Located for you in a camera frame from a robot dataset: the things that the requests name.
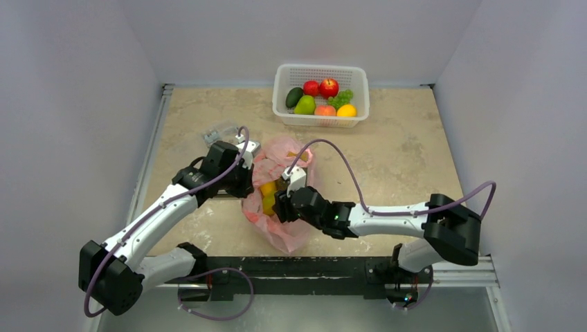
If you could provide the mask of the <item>pink printed plastic bag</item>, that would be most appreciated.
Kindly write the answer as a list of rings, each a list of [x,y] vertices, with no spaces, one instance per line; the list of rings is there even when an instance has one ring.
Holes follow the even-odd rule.
[[[276,215],[266,215],[260,187],[281,178],[304,146],[290,136],[277,136],[263,143],[253,159],[254,192],[241,200],[242,213],[256,230],[276,249],[289,255],[305,245],[310,225],[301,220],[281,223]]]

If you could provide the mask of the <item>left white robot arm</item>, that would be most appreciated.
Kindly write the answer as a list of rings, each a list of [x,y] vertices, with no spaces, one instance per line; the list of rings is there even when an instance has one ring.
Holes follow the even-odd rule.
[[[158,200],[137,219],[101,243],[87,242],[80,251],[78,286],[84,291],[84,313],[127,312],[142,293],[170,281],[210,282],[229,268],[211,268],[206,253],[191,243],[180,243],[164,255],[149,251],[178,222],[220,191],[243,199],[253,192],[255,141],[237,145],[217,141],[206,156],[180,169]]]

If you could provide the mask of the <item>fake peach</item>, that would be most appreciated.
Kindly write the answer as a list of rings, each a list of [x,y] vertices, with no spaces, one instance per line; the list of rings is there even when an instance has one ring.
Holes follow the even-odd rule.
[[[318,105],[314,111],[315,116],[336,116],[336,109],[331,105]]]

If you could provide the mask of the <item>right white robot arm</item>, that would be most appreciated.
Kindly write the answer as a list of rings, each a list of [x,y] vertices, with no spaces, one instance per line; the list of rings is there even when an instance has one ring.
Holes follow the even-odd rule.
[[[475,266],[479,260],[482,218],[443,194],[414,205],[363,207],[328,201],[313,187],[280,190],[273,211],[281,223],[304,221],[333,239],[376,234],[413,237],[395,247],[390,276],[404,282],[437,262]]]

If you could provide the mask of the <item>yellow orange fake fruit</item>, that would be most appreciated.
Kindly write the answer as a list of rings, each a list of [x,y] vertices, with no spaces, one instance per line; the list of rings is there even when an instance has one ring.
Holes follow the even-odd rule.
[[[336,115],[338,117],[345,117],[345,118],[353,118],[356,117],[358,114],[357,109],[352,104],[344,104],[340,108],[338,108]]]

